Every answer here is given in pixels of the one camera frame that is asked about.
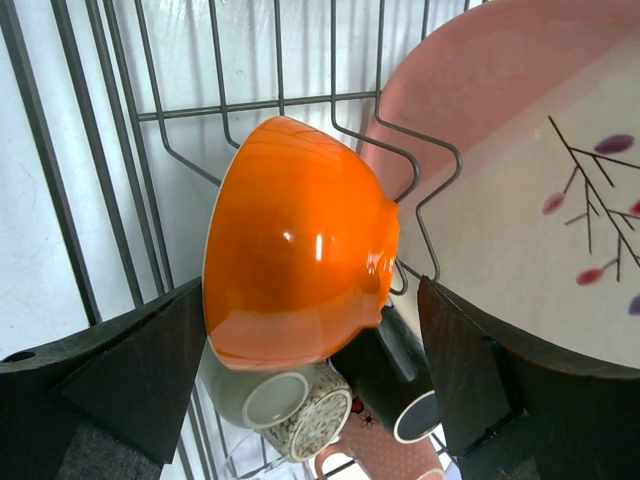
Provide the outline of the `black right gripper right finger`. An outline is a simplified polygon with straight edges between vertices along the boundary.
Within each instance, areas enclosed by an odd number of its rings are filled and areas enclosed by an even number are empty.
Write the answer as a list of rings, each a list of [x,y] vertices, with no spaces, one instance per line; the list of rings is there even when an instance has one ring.
[[[417,303],[462,478],[638,478],[638,369],[545,341],[427,277]]]

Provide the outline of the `grey-green ceramic cup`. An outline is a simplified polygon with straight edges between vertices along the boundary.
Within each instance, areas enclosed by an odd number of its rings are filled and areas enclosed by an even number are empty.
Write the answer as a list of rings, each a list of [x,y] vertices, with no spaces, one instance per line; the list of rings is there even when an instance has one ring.
[[[260,430],[284,422],[303,405],[313,385],[313,366],[278,371],[234,371],[209,342],[199,376],[217,411],[227,422]]]

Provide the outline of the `pink ceramic mug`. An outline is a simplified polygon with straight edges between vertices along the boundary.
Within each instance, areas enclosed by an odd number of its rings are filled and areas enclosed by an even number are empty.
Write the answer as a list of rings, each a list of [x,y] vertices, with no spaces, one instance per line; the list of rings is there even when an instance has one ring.
[[[319,479],[326,479],[325,461],[334,454],[355,460],[370,479],[445,479],[436,450],[426,437],[401,443],[388,433],[379,419],[356,397],[339,440],[314,459]]]

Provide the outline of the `pink and cream plate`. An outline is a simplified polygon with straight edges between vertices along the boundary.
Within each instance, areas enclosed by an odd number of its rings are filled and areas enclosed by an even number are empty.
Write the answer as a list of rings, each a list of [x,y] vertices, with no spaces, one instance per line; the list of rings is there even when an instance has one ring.
[[[420,43],[362,154],[418,278],[564,348],[639,363],[639,5],[490,1]]]

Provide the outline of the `dark brown mug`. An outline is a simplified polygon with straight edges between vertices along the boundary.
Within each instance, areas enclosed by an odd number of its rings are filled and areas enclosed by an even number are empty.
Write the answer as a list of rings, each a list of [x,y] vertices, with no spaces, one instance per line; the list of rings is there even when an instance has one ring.
[[[380,324],[362,330],[330,362],[398,442],[418,442],[440,423],[423,345],[395,307],[384,307]]]

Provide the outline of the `orange and white bowl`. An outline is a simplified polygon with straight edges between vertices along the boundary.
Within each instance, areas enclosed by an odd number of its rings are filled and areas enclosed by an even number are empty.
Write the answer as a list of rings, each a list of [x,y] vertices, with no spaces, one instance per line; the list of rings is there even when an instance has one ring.
[[[220,361],[238,371],[294,368],[377,326],[398,217],[343,143],[287,116],[261,123],[226,172],[207,237],[203,307]]]

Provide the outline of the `beige small bowl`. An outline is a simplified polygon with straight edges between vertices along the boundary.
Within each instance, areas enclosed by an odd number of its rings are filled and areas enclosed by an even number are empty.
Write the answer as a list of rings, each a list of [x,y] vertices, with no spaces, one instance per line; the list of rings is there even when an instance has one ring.
[[[311,389],[287,420],[259,431],[290,462],[307,461],[332,443],[343,429],[352,406],[346,380],[324,362],[310,366]]]

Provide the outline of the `clear glass cup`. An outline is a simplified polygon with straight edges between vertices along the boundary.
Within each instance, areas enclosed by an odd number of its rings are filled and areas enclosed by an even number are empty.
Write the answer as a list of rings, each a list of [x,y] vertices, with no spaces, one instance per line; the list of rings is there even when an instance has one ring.
[[[220,479],[315,479],[307,460],[294,460],[263,434],[232,427],[225,435],[227,456],[219,468]]]

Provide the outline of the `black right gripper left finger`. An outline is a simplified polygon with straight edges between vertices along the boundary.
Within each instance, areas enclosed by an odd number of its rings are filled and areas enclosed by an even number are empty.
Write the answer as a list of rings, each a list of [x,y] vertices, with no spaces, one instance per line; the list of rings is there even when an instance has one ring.
[[[1,362],[4,479],[157,479],[206,340],[202,282]]]

